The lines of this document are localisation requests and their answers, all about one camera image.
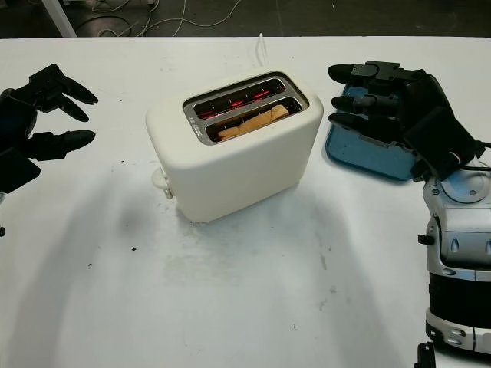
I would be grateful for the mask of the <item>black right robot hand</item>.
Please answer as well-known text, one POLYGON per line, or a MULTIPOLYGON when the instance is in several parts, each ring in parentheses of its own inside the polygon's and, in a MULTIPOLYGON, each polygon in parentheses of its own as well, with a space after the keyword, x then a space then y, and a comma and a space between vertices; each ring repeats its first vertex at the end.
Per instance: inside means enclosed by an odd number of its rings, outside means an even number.
POLYGON ((478 156, 479 143, 456 118, 440 83, 425 70, 367 61, 332 65, 328 75, 346 87, 365 90, 359 97, 332 98, 336 111, 328 119, 335 126, 375 143, 399 144, 432 163, 467 163, 478 156))

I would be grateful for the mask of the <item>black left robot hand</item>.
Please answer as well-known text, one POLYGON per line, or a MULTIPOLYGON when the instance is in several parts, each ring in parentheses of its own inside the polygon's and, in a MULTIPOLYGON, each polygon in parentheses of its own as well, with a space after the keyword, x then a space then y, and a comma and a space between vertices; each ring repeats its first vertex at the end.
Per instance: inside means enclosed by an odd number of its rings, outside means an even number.
POLYGON ((59 135, 33 132, 39 112, 61 110, 75 120, 89 121, 76 101, 95 105, 98 99, 82 84, 67 77, 56 64, 31 75, 25 86, 4 90, 1 93, 1 151, 14 148, 27 159, 46 161, 63 159, 68 153, 88 145, 95 138, 91 130, 59 135))

